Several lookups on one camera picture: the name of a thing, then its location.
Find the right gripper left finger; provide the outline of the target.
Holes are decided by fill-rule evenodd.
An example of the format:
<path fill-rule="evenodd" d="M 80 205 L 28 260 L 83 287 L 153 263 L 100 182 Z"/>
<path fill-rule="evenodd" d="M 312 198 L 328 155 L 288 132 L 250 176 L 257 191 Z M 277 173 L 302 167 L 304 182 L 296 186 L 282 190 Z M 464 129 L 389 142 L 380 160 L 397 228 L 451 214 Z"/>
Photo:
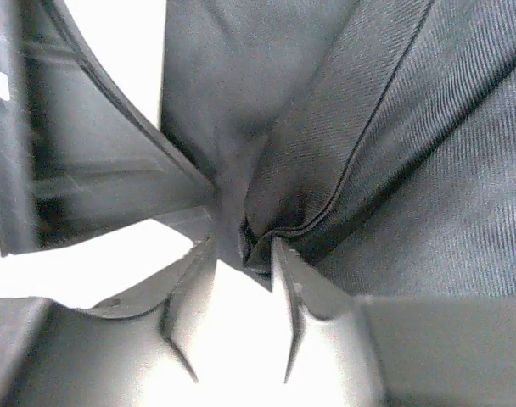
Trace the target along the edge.
<path fill-rule="evenodd" d="M 216 239 L 91 309 L 0 298 L 0 406 L 195 406 L 190 306 L 210 296 Z"/>

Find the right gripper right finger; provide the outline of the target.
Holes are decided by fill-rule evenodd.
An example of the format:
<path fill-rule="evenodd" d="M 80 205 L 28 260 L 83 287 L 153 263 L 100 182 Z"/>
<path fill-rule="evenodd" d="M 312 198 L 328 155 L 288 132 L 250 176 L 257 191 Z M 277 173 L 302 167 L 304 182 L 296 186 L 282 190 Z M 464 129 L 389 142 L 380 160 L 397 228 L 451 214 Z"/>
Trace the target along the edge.
<path fill-rule="evenodd" d="M 301 406 L 516 406 L 516 298 L 353 297 L 285 241 L 272 291 Z"/>

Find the black pleated skirt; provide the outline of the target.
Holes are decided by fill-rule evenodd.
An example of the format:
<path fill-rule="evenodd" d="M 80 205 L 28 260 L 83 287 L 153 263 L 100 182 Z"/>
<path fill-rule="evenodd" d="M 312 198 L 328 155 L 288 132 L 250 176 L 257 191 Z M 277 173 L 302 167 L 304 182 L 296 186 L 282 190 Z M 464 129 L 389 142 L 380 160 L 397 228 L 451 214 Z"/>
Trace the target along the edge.
<path fill-rule="evenodd" d="M 516 296 L 516 1 L 170 1 L 163 86 L 233 268 Z"/>

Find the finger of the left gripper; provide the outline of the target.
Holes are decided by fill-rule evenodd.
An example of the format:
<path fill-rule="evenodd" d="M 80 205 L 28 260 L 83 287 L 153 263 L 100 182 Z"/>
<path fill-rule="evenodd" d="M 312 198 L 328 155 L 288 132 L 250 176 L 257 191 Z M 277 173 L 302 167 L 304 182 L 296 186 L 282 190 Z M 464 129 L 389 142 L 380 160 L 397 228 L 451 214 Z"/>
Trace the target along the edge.
<path fill-rule="evenodd" d="M 62 1 L 0 1 L 0 251 L 69 246 L 210 201 Z"/>

